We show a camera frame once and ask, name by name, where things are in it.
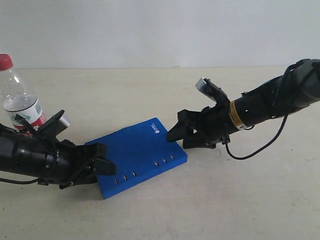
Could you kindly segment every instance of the plastic bottle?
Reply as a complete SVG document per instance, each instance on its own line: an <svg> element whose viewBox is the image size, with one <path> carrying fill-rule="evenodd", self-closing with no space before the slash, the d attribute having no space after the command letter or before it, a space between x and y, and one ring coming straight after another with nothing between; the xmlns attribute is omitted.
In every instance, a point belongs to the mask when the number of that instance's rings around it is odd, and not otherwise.
<svg viewBox="0 0 320 240"><path fill-rule="evenodd" d="M24 126L15 121L16 115L25 118L34 129L47 121L33 87L20 76L8 54L0 54L0 99L18 131Z"/></svg>

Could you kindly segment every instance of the white table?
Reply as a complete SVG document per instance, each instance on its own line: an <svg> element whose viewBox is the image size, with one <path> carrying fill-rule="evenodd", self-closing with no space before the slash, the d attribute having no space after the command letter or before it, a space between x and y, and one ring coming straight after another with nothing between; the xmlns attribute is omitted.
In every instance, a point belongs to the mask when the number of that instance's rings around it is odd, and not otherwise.
<svg viewBox="0 0 320 240"><path fill-rule="evenodd" d="M204 69L22 70L48 116L66 111L59 135L76 144L159 117L167 129L182 109L213 106L194 87L208 77L231 100L282 75L286 66ZM188 162L102 200L97 184L0 183L1 240L318 240L320 103L291 115L279 139L257 156L231 159L188 149ZM244 156L269 141L280 119L231 136ZM10 126L2 111L0 122ZM1 177L30 179L1 173Z"/></svg>

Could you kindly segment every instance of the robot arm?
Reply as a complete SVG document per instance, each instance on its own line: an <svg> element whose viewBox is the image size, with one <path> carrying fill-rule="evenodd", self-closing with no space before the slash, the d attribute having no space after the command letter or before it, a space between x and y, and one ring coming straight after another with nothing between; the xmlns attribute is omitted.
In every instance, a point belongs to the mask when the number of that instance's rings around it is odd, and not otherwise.
<svg viewBox="0 0 320 240"><path fill-rule="evenodd" d="M106 159L107 147L100 143L75 145L56 136L69 125L59 111L38 130L22 117L16 119L32 134L27 136L0 124L0 171L36 177L31 181L0 178L11 184L56 184L60 189L93 184L97 175L114 175L116 166Z"/></svg>
<svg viewBox="0 0 320 240"><path fill-rule="evenodd" d="M285 73L256 89L242 93L230 101L221 88L209 79L201 78L196 88L216 102L202 111L178 112L177 124L168 132L167 141L183 140L183 148L211 148L226 145L231 157L244 160L271 145L280 135L288 115L320 100L320 60L303 59L289 66ZM233 156L228 148L230 135L248 130L266 120L282 118L277 135L264 147L246 157Z"/></svg>

